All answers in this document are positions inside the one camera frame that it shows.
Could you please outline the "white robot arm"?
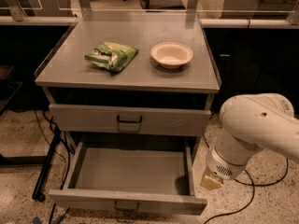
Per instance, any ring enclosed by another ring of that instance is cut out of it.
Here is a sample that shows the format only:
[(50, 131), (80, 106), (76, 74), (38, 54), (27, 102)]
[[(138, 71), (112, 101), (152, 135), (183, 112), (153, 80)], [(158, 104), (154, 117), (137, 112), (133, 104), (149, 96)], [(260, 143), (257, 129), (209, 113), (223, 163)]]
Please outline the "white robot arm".
[(299, 120), (283, 95), (234, 96), (222, 104), (220, 122), (222, 129), (206, 154), (203, 188), (218, 189), (225, 180), (237, 178), (265, 148), (299, 162)]

